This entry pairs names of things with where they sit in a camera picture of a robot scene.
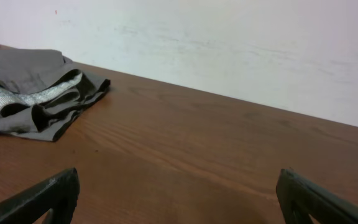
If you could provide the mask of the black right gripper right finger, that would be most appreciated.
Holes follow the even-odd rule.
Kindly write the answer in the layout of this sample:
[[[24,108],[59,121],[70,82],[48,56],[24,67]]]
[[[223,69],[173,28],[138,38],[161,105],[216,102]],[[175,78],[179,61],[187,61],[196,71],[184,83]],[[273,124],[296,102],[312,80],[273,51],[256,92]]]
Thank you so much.
[[[358,224],[358,207],[289,169],[282,169],[276,194],[286,224]]]

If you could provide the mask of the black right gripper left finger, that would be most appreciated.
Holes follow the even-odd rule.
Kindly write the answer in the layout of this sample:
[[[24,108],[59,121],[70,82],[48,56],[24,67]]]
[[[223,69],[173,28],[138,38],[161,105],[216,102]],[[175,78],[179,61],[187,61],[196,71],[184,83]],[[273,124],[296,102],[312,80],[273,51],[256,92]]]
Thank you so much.
[[[0,202],[0,223],[70,223],[80,193],[77,170],[65,169]]]

